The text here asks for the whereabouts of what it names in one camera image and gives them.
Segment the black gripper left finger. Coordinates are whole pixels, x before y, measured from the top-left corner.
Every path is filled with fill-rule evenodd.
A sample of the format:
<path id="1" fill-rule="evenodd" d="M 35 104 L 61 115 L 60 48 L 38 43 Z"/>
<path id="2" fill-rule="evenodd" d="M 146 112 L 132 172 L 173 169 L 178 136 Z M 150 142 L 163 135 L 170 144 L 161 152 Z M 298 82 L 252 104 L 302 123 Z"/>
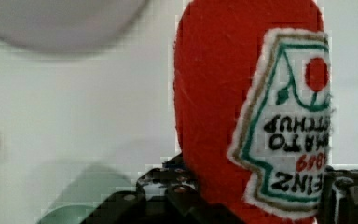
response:
<path id="1" fill-rule="evenodd" d="M 181 154 L 138 178 L 134 191 L 109 196 L 80 224 L 245 224 L 224 205 L 207 203 Z"/>

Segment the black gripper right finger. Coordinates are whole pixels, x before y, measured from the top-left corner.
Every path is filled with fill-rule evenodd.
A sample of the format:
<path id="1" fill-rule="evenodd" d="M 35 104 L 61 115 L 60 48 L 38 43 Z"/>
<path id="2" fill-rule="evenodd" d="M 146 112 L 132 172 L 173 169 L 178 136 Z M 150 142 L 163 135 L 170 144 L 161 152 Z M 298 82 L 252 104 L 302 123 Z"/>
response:
<path id="1" fill-rule="evenodd" d="M 317 224 L 358 224 L 358 169 L 325 169 Z"/>

